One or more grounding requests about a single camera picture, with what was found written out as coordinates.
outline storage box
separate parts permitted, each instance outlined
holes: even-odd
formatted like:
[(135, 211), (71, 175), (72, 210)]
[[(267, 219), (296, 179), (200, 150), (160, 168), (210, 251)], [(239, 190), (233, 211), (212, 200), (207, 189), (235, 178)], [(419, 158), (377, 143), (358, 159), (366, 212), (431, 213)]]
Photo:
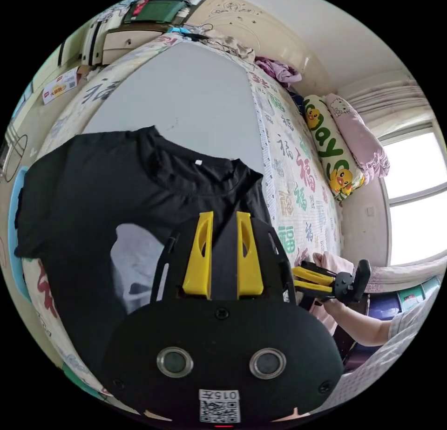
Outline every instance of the storage box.
[(402, 305), (402, 312), (413, 309), (414, 306), (421, 303), (424, 299), (422, 286), (412, 287), (410, 289), (400, 290), (398, 292), (399, 300)]
[(124, 17), (124, 23), (134, 21), (169, 23), (174, 19), (177, 12), (187, 7), (187, 4), (181, 0), (149, 0), (137, 15), (134, 15), (135, 7), (136, 4), (131, 5), (128, 13)]
[(79, 80), (83, 75), (85, 75), (90, 70), (88, 65), (80, 65), (78, 67), (72, 68), (66, 71), (58, 78), (53, 79), (49, 82), (42, 92), (42, 99), (44, 104), (48, 104), (53, 99), (62, 95), (63, 93), (74, 89)]
[(422, 289), (424, 290), (425, 298), (430, 298), (432, 293), (441, 286), (441, 282), (437, 276), (430, 278), (422, 283)]

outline cardboard box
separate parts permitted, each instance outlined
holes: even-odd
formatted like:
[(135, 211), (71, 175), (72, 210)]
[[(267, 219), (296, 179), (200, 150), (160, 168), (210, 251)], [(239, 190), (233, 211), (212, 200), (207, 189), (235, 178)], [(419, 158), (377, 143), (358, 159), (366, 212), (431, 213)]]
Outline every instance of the cardboard box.
[(48, 104), (53, 99), (74, 89), (83, 75), (86, 75), (90, 67), (88, 65), (80, 65), (66, 71), (58, 78), (49, 82), (42, 92), (42, 99), (44, 104)]

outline camera lens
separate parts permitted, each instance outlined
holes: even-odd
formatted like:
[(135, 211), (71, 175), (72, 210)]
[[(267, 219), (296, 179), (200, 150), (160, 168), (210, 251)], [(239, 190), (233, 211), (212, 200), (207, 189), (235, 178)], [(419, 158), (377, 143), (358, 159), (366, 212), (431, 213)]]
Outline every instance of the camera lens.
[(285, 355), (273, 348), (257, 351), (250, 359), (250, 371), (258, 379), (269, 380), (278, 377), (285, 368)]
[(158, 369), (168, 377), (185, 377), (193, 368), (191, 356), (181, 348), (165, 348), (157, 356)]

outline pillow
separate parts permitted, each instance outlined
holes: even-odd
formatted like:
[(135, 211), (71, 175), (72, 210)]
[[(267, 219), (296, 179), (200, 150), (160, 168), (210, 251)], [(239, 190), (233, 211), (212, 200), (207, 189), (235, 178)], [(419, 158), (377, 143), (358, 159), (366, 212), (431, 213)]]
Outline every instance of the pillow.
[(316, 95), (304, 99), (305, 119), (312, 133), (329, 187), (337, 201), (359, 188), (365, 177), (357, 166), (325, 102)]
[(330, 93), (325, 98), (340, 134), (365, 176), (365, 184), (374, 177), (385, 177), (390, 163), (383, 146), (366, 127), (361, 116), (340, 96)]

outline pink pillow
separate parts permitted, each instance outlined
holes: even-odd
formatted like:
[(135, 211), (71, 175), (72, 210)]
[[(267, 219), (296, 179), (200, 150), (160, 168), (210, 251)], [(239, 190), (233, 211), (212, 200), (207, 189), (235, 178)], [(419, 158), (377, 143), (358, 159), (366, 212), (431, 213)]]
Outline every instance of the pink pillow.
[(388, 175), (390, 163), (385, 150), (361, 116), (347, 101), (333, 93), (326, 96), (325, 102), (354, 160), (365, 175), (365, 184), (374, 177)]

